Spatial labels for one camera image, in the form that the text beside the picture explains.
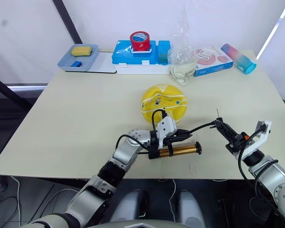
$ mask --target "gold cylinder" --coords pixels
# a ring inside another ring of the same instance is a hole
[[[173,156],[175,155],[182,155],[187,153],[197,153],[198,150],[196,149],[196,145],[189,145],[189,146],[179,146],[173,148]],[[168,149],[161,149],[160,150],[160,157],[169,157],[169,150]]]

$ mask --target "white cable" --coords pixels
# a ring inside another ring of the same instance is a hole
[[[169,204],[170,204],[171,213],[172,213],[172,215],[173,215],[173,220],[174,220],[174,222],[175,222],[175,215],[174,215],[174,212],[173,212],[173,210],[172,210],[171,199],[173,198],[174,193],[175,193],[175,191],[176,191],[176,183],[175,183],[174,179],[172,179],[172,181],[173,181],[173,183],[174,183],[174,191],[173,191],[173,193],[172,193],[172,195],[171,195],[171,197],[170,197],[170,199],[169,199]]]
[[[251,201],[256,199],[256,197],[252,197],[250,200],[249,200],[249,207],[250,207],[250,211],[252,212],[252,214],[254,214],[256,217],[258,217],[259,219],[261,220],[267,220],[266,218],[262,218],[262,217],[259,217],[251,208]]]
[[[18,183],[18,189],[17,189],[18,216],[19,216],[19,227],[21,227],[21,210],[20,210],[20,199],[19,199],[20,182],[13,176],[11,176],[11,178],[14,179],[14,181]]]
[[[215,179],[212,179],[212,181],[215,181],[215,182],[223,182],[223,181],[227,181],[227,180],[215,180]]]
[[[69,190],[69,191],[74,191],[74,192],[79,192],[75,189],[62,189],[58,192],[56,192],[50,199],[49,201],[46,203],[45,207],[43,208],[43,211],[41,212],[41,216],[43,215],[43,212],[45,211],[45,209],[47,208],[47,206],[49,205],[49,203],[53,200],[53,198],[55,198],[56,195],[58,195],[59,193],[61,193],[62,191],[66,191],[66,190]]]

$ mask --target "yellow lid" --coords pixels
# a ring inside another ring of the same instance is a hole
[[[141,100],[141,112],[146,121],[152,124],[152,113],[156,109],[165,110],[175,122],[179,122],[187,109],[187,98],[176,87],[167,84],[158,84],[149,88]],[[162,118],[162,113],[154,115],[157,124]]]

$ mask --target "yellow sponge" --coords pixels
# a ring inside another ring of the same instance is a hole
[[[78,46],[74,47],[71,53],[73,56],[90,56],[92,51],[92,47]]]

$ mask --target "beige tabletop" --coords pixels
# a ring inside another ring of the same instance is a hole
[[[256,61],[251,51],[243,52]],[[0,175],[85,179],[97,174],[131,129],[151,129],[141,112],[143,93],[155,84],[178,87],[188,107],[177,125],[193,129],[219,115],[235,131],[252,134],[258,120],[271,120],[261,150],[285,169],[285,105],[258,65],[192,78],[182,87],[171,75],[71,73],[59,70],[0,155]],[[202,155],[149,160],[139,155],[126,178],[241,179],[228,143],[216,129],[201,129]]]

